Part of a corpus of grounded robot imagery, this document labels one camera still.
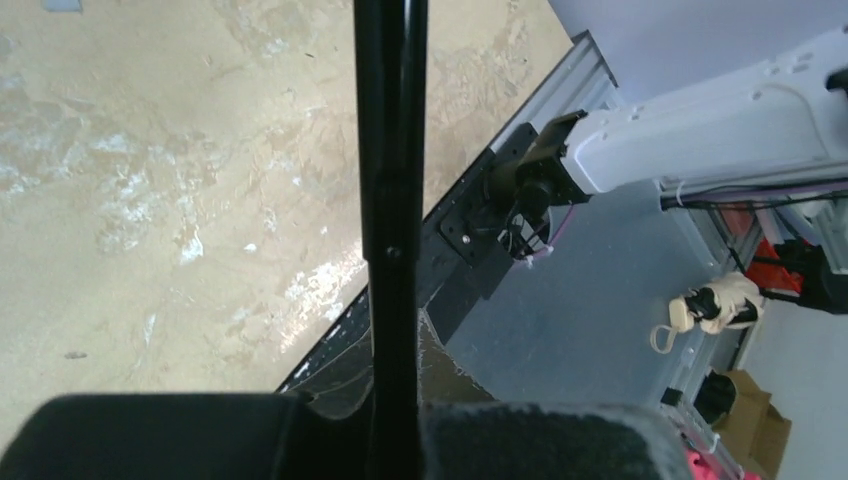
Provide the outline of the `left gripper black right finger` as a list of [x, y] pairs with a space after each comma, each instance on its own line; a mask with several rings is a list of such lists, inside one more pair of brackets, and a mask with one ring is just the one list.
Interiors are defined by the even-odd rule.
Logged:
[[690, 479], [683, 442], [638, 406], [500, 401], [417, 312], [419, 427], [427, 479]]

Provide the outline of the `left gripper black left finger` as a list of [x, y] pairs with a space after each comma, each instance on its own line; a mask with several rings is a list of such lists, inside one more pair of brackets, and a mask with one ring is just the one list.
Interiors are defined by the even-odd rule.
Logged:
[[79, 394], [54, 398], [1, 458], [4, 479], [364, 479], [370, 392]]

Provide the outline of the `pink umbrella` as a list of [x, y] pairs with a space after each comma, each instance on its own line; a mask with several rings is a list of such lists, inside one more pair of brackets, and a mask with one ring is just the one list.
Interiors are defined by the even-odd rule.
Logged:
[[363, 257], [373, 358], [372, 475], [422, 475], [416, 268], [420, 251], [428, 4], [353, 4]]

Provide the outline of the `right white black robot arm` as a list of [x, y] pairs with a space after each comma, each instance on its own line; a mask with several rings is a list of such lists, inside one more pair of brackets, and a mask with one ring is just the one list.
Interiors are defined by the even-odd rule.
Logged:
[[539, 221], [648, 180], [676, 185], [671, 208], [847, 193], [847, 31], [630, 106], [552, 119], [484, 195], [506, 218]]

